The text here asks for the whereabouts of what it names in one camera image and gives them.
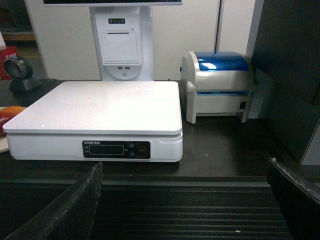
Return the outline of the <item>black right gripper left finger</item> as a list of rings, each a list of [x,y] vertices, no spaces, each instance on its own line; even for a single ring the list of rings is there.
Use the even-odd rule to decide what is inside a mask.
[[[101,196],[99,162],[6,240],[88,240]]]

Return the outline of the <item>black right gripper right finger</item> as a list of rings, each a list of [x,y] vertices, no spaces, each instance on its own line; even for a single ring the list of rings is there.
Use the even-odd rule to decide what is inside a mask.
[[[294,240],[320,238],[320,188],[274,158],[267,182]]]

